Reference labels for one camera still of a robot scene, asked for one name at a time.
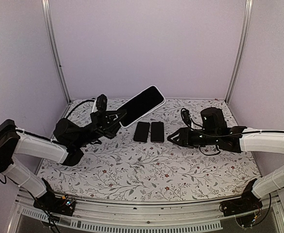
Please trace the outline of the black smartphone with white edge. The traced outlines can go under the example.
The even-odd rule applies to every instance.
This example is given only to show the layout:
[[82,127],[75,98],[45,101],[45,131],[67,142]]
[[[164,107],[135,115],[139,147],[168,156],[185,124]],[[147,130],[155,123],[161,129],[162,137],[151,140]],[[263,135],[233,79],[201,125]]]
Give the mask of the black smartphone with white edge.
[[118,108],[118,110],[126,111],[120,125],[123,128],[128,128],[142,117],[161,107],[165,102],[165,97],[156,86],[152,85],[146,88]]

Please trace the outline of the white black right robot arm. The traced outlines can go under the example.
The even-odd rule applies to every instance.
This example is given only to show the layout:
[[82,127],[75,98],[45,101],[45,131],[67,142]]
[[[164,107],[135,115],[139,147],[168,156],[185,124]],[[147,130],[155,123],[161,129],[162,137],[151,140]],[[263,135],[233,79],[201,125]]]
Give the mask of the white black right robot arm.
[[[214,145],[217,149],[234,153],[270,152],[284,154],[284,130],[259,130],[246,126],[229,128],[221,109],[209,107],[201,111],[201,129],[194,124],[187,109],[181,109],[186,127],[168,136],[168,141],[180,147],[198,148]],[[237,207],[247,212],[267,194],[284,188],[284,165],[272,173],[248,183]]]

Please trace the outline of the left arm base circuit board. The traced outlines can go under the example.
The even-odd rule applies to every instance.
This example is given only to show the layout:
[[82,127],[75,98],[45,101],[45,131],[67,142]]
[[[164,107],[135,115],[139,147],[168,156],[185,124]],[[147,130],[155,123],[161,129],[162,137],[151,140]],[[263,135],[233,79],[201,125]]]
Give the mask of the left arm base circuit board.
[[56,197],[49,183],[45,179],[42,181],[46,185],[47,192],[42,197],[34,199],[33,207],[49,213],[73,216],[76,200],[69,198],[68,195]]

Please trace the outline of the black smartphone corner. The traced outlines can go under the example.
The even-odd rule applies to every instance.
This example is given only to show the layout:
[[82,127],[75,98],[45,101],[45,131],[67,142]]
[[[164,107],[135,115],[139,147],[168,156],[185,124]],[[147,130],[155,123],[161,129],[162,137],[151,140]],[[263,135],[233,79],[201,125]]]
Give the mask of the black smartphone corner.
[[149,122],[138,122],[134,132],[133,140],[135,142],[146,143],[148,140],[149,130],[150,130]]

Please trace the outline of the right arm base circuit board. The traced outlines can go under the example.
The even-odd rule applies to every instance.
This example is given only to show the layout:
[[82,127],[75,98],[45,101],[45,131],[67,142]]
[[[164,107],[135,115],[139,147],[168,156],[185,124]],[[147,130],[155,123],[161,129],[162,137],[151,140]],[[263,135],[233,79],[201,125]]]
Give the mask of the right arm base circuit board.
[[257,221],[257,219],[259,219],[261,216],[263,204],[261,202],[261,199],[257,198],[252,193],[252,188],[256,181],[257,179],[253,179],[247,184],[241,197],[233,200],[222,201],[218,208],[224,214],[224,216],[232,216],[258,210],[256,214],[236,218],[237,224],[243,229],[249,229],[261,224],[268,216],[271,209],[272,197],[271,194],[269,194],[269,205],[267,212],[260,221]]

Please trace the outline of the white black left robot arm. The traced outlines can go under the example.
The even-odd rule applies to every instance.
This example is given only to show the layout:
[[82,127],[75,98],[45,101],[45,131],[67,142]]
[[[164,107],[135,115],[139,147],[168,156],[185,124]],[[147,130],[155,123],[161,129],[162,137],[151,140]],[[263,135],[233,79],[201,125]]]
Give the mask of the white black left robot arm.
[[82,148],[101,144],[100,138],[112,139],[120,129],[126,111],[99,110],[90,114],[91,123],[80,127],[67,118],[58,121],[55,140],[38,136],[16,127],[8,119],[0,125],[0,173],[29,191],[49,211],[59,203],[46,182],[34,175],[16,157],[17,154],[52,160],[64,166],[75,166],[83,157]]

